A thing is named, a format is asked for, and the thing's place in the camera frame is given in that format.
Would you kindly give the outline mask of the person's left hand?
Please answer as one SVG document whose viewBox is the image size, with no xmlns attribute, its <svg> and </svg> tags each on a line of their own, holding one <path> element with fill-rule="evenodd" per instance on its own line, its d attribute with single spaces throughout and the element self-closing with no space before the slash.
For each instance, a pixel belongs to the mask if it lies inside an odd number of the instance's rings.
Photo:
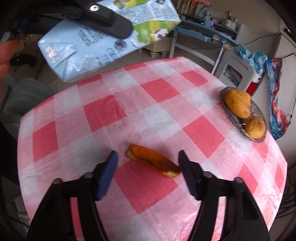
<svg viewBox="0 0 296 241">
<path fill-rule="evenodd" d="M 1 44 L 0 49 L 0 79 L 6 76 L 10 68 L 10 59 L 16 54 L 21 45 L 19 37 L 15 37 Z"/>
</svg>

